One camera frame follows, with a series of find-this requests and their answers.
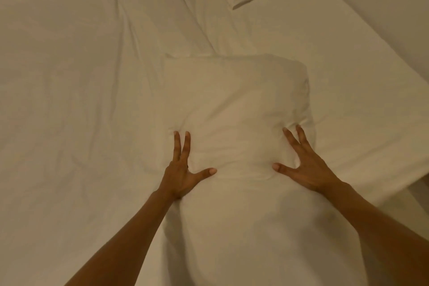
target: white duvet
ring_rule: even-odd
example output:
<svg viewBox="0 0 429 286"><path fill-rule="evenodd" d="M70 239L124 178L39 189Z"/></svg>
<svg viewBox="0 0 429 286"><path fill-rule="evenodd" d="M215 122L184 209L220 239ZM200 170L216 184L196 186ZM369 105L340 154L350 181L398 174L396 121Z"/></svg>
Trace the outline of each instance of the white duvet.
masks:
<svg viewBox="0 0 429 286"><path fill-rule="evenodd" d="M303 62L317 150L371 200L429 170L427 84L340 0L255 0L236 15L206 1L1 0L2 285L64 284L156 188L164 168L151 151L158 140L150 100L165 53ZM250 258L272 285L358 283L350 226L317 195L284 181L225 184L204 198L195 190L169 212L137 284L238 285L257 280ZM284 197L271 197L273 189ZM202 222L220 196L236 208L213 214L212 223L231 227L213 236ZM183 208L199 211L183 216ZM248 210L265 219L246 220ZM218 253L240 235L240 222L254 227L241 252ZM236 266L210 271L217 255ZM276 256L288 264L273 272ZM344 262L343 274L331 273L331 261Z"/></svg>

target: left hand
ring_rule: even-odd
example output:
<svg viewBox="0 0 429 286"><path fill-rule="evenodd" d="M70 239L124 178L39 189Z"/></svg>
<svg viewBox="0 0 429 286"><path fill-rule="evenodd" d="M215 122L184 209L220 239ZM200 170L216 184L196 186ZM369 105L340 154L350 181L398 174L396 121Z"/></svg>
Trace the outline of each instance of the left hand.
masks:
<svg viewBox="0 0 429 286"><path fill-rule="evenodd" d="M165 169L164 177L159 186L159 191L166 192L174 200L180 199L188 194L199 182L215 175L217 169L207 168L199 173L190 173L187 160L190 153L190 133L185 134L183 150L180 144L179 132L174 132L173 160Z"/></svg>

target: hand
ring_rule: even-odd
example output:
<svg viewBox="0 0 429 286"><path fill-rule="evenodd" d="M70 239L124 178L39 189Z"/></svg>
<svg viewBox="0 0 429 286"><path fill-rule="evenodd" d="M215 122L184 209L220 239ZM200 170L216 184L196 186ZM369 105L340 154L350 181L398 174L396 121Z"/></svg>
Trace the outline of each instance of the hand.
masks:
<svg viewBox="0 0 429 286"><path fill-rule="evenodd" d="M275 171L290 177L307 189L319 192L322 195L325 195L331 187L343 183L326 165L324 160L311 148L305 132L300 125L297 125L299 142L288 129L283 128L283 132L292 148L298 154L301 164L298 168L289 168L280 163L274 163L272 168Z"/></svg>
<svg viewBox="0 0 429 286"><path fill-rule="evenodd" d="M180 199L188 194L199 182L215 175L217 169L208 168L199 173L190 173L187 160L190 153L190 133L185 134L185 144L181 150L179 132L174 132L173 160L165 169L164 177L159 186L160 191L167 193L174 200Z"/></svg>

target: right hand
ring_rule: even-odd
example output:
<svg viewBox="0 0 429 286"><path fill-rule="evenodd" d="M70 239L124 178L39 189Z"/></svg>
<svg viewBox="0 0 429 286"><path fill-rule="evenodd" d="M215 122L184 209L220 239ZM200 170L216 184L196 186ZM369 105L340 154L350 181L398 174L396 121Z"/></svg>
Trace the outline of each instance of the right hand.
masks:
<svg viewBox="0 0 429 286"><path fill-rule="evenodd" d="M283 133L292 148L298 154L301 164L298 168L289 168L280 163L274 163L272 168L309 190L325 195L331 187L343 184L334 172L326 165L323 159L311 148L305 132L300 125L297 125L299 142L292 132L283 128Z"/></svg>

